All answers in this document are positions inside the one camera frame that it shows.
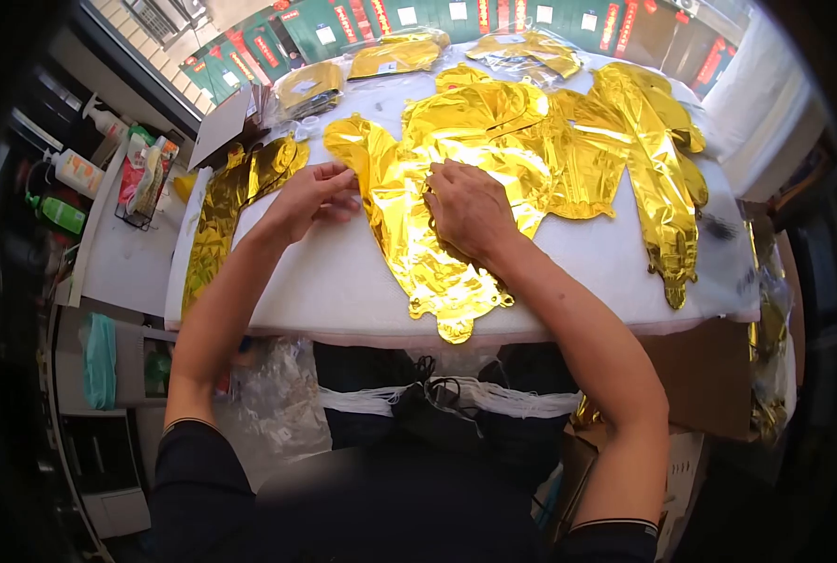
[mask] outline forearm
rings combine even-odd
[[[183,378],[211,389],[240,346],[253,310],[286,249],[269,223],[258,223],[188,311],[177,336],[171,383]]]
[[[491,270],[554,335],[579,388],[616,428],[667,425],[662,385],[625,324],[524,236],[489,258]]]

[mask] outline sleeve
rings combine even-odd
[[[582,524],[556,543],[551,563],[652,563],[656,526],[645,520],[597,520]]]
[[[149,499],[161,561],[213,558],[253,522],[255,495],[230,443],[205,422],[168,427]]]

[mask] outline white string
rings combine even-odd
[[[438,379],[459,382],[460,407],[477,407],[514,418],[555,418],[574,411],[582,399],[581,393],[537,395],[534,392],[505,389],[489,381],[478,381],[474,377],[430,377],[428,381],[433,384]],[[322,407],[335,411],[393,416],[390,405],[395,404],[408,387],[362,389],[351,393],[318,388],[318,400]]]

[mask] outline teal plastic bag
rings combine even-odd
[[[115,321],[98,312],[84,319],[78,334],[83,347],[83,394],[100,411],[115,408]]]

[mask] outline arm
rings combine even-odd
[[[358,189],[342,164],[305,167],[293,174],[262,219],[237,244],[184,319],[177,336],[165,427],[181,418],[215,426],[215,383],[237,350],[277,261],[317,219],[348,221],[359,204],[342,193]]]
[[[605,518],[657,523],[669,406],[646,352],[615,313],[517,230],[499,182],[451,160],[431,166],[433,193],[425,201],[438,236],[479,260],[530,307],[609,424],[574,524]]]

